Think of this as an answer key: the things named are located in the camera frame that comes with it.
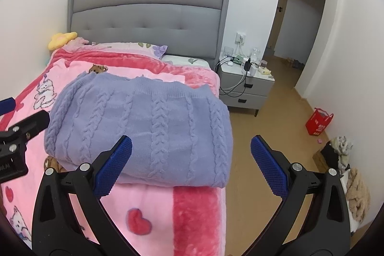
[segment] headboard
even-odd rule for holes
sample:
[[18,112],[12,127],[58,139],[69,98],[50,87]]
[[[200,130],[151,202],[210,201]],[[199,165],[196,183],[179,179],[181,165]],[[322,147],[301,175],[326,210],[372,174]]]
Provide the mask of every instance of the headboard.
[[214,68],[229,0],[69,0],[68,31],[90,42],[167,45]]

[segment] folded blue sweater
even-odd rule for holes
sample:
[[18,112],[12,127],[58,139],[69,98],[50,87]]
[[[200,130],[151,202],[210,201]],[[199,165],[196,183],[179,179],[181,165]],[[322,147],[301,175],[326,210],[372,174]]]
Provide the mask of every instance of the folded blue sweater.
[[226,105],[208,85],[83,73],[58,96],[45,151],[67,170],[92,163],[122,135],[133,151],[119,183],[224,187],[233,138]]

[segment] plush toy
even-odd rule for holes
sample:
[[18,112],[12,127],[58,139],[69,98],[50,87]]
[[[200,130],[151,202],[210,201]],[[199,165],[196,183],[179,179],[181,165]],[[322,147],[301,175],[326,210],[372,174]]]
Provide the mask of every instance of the plush toy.
[[72,39],[75,39],[76,37],[77,37],[76,32],[66,33],[66,34],[58,33],[52,36],[52,40],[48,45],[48,49],[51,51],[59,49],[65,44],[67,44],[69,41],[71,41]]

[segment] textured blue pad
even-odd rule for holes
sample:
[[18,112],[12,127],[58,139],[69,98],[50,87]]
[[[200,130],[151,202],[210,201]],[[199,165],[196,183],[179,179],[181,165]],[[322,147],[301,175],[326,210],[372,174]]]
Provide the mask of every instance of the textured blue pad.
[[13,98],[8,98],[0,101],[0,116],[14,111],[16,108],[16,101]]
[[132,155],[132,140],[125,138],[105,162],[95,177],[93,194],[97,198],[108,195],[121,171]]
[[288,195],[288,178],[258,137],[251,141],[251,153],[273,194],[285,200]]

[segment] floor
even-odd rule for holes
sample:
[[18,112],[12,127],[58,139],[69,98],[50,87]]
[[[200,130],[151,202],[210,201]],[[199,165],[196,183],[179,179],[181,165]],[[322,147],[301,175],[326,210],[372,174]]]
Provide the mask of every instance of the floor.
[[[270,57],[268,68],[275,84],[268,100],[254,117],[254,110],[230,108],[234,135],[231,176],[227,186],[226,255],[242,255],[273,216],[281,202],[274,196],[250,153],[255,135],[285,154],[290,162],[300,162],[307,170],[317,171],[312,155],[323,146],[317,143],[325,135],[308,135],[305,123],[312,109],[293,90],[301,71],[288,67],[283,59]],[[304,222],[312,196],[307,196],[286,241],[293,240]]]

